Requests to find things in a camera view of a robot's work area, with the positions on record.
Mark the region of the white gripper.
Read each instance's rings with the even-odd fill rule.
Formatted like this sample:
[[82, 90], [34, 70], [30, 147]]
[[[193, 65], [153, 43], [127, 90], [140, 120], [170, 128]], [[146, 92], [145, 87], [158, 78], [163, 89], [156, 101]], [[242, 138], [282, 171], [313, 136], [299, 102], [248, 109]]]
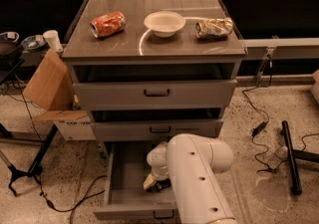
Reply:
[[163, 141], [153, 148], [147, 155], [147, 163], [152, 168], [144, 181], [144, 190], [153, 187], [157, 181], [163, 181], [168, 178], [168, 169], [166, 164], [167, 142]]

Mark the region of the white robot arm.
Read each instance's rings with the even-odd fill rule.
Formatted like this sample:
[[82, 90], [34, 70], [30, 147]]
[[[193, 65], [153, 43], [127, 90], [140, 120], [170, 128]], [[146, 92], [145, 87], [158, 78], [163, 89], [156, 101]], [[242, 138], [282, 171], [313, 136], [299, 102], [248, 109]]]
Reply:
[[148, 153], [152, 171], [144, 189], [168, 179], [182, 224], [238, 224], [215, 178], [232, 162], [233, 152], [225, 141], [178, 134]]

